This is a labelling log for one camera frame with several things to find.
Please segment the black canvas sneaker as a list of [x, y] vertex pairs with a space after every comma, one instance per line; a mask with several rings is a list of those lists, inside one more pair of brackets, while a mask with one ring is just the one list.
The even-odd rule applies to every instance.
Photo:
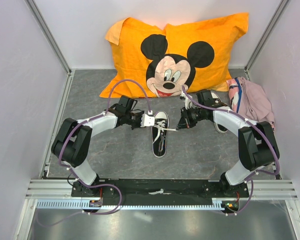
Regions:
[[[169, 127], [169, 117], [166, 112], [164, 111], [158, 111], [155, 115], [155, 123], [158, 121], [165, 120], [166, 123], [165, 127]], [[166, 138], [168, 131], [161, 132], [160, 137], [153, 142], [155, 139], [155, 136], [157, 135], [157, 129], [151, 128], [151, 136], [152, 136], [152, 153], [157, 158], [162, 158], [166, 154]]]

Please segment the white shoelace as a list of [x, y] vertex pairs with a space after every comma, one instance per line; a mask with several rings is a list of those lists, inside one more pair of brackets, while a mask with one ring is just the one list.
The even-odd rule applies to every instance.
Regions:
[[160, 121], [157, 121], [153, 128], [152, 129], [157, 129], [157, 134], [153, 140], [153, 142], [155, 142], [161, 135], [161, 132], [164, 132], [164, 131], [173, 131], [173, 132], [177, 132], [178, 130], [177, 129], [173, 129], [173, 128], [168, 128], [166, 127], [166, 124], [168, 124], [167, 121], [165, 120], [160, 120]]

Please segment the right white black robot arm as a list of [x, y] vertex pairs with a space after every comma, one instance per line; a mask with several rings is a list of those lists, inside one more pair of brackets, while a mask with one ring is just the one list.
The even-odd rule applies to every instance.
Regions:
[[233, 111], [219, 96], [204, 89], [193, 99], [186, 90], [177, 129], [190, 129], [199, 121], [209, 120], [219, 131], [229, 131], [238, 139], [238, 162], [220, 177], [219, 191], [225, 197], [237, 191], [237, 185], [247, 182], [253, 175], [264, 172], [264, 167], [279, 163], [279, 149], [273, 128], [267, 121], [256, 122]]

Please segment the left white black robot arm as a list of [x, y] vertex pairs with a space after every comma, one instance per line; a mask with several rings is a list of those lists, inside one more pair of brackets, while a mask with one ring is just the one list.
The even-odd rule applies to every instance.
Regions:
[[132, 129], [142, 128], [146, 116], [144, 110], [133, 111], [137, 100], [122, 96], [119, 102], [102, 113], [81, 120], [67, 118], [63, 121], [51, 147], [51, 153], [59, 158], [63, 167], [69, 168], [82, 185], [82, 191], [89, 197], [100, 191], [99, 176], [88, 163], [87, 156], [91, 138], [122, 125]]

